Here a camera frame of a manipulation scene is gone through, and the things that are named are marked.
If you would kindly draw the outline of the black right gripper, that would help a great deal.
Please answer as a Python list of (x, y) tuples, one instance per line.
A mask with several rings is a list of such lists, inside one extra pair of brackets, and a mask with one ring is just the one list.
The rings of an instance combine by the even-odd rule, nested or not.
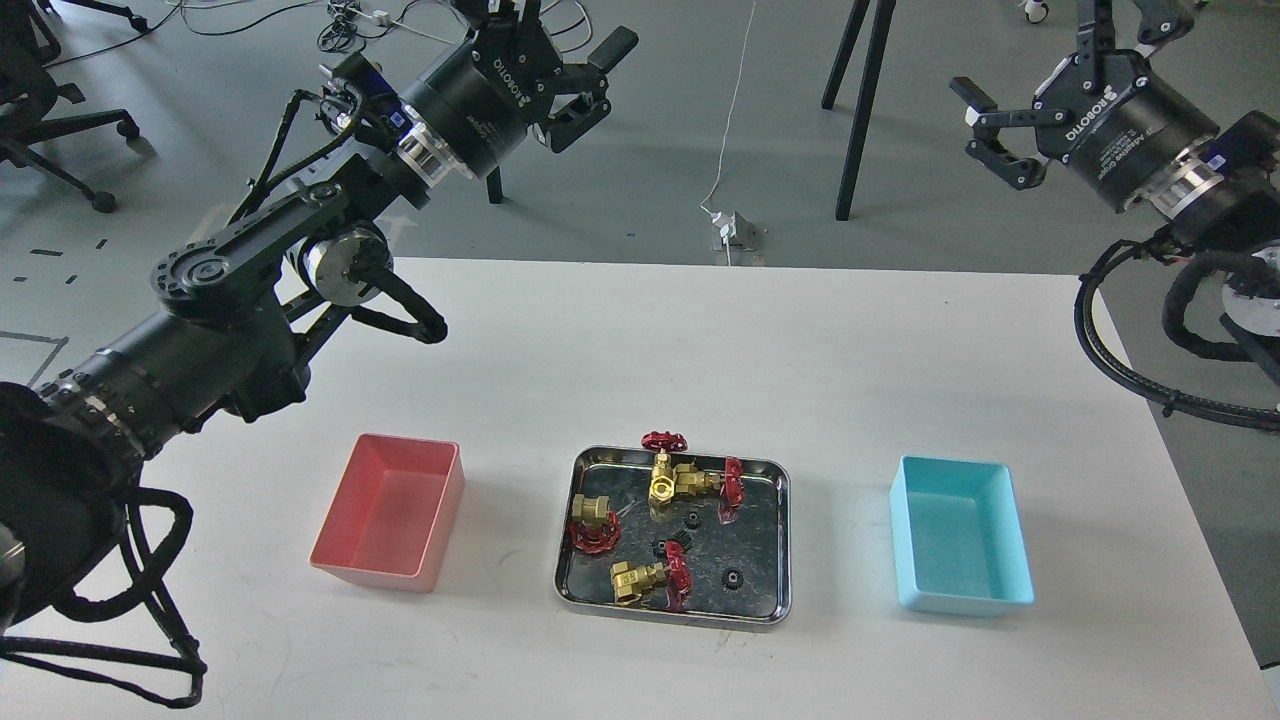
[[(1042, 126), (1044, 114), (1000, 110), (965, 76), (951, 78), (948, 87), (966, 105), (965, 123), (972, 127), (966, 154), (1015, 190), (1038, 187), (1044, 164), (1009, 151), (998, 132)], [(1033, 100), (1048, 113), (1062, 113), (1061, 124), (1036, 132), (1039, 154), (1071, 169), (1116, 213), (1137, 204), (1152, 176), (1220, 132), (1219, 124), (1157, 77), (1147, 59), (1133, 50), (1102, 54), (1100, 74), (1093, 78), (1082, 61), (1068, 56)]]

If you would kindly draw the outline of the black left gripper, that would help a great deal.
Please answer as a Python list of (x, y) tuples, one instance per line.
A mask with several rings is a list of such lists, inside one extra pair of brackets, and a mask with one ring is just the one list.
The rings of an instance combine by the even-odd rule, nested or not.
[[(567, 63), (540, 26), (475, 29), (399, 91), (399, 164), (421, 184), (439, 184), (451, 173), (488, 178), (530, 132), (563, 152), (612, 113), (608, 74), (637, 42), (617, 27), (586, 61)], [(553, 111), (571, 94), (580, 95)]]

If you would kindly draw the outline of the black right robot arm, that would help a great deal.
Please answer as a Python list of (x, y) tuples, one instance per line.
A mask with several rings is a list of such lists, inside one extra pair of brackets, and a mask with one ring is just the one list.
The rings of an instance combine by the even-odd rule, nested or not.
[(966, 104), (966, 152), (1015, 190), (1039, 186), (1053, 160), (1112, 210), (1148, 204), (1162, 217), (1149, 238), (1112, 243), (1080, 275), (1073, 323), (1087, 359), (1164, 415), (1276, 432), (1274, 406), (1201, 397), (1129, 366), (1101, 340), (1094, 300), (1124, 263), (1175, 265), (1161, 307), (1166, 337), (1276, 380), (1277, 122), (1251, 111), (1220, 129), (1132, 50), (1065, 58), (1023, 110), (1000, 109), (963, 76), (950, 87)]

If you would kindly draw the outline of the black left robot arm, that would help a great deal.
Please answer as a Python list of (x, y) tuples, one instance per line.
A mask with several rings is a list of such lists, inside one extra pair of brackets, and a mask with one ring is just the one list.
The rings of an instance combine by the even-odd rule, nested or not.
[(3, 659), (197, 705), (207, 667), (164, 582), (195, 512), (145, 487), (145, 464), (216, 413), (250, 423), (302, 402), (346, 320), (440, 343), (444, 316), (394, 273), (376, 219), (397, 200), (421, 208), (452, 172), (498, 195), (529, 133), (566, 150), (611, 114), (608, 76), (636, 46), (621, 26), (568, 63), (532, 6), (506, 8), (402, 91), (361, 53), (323, 92), (298, 91), (227, 225), (154, 268), (154, 315), (38, 389), (3, 384), (3, 626), (145, 607), (172, 653), (4, 632)]

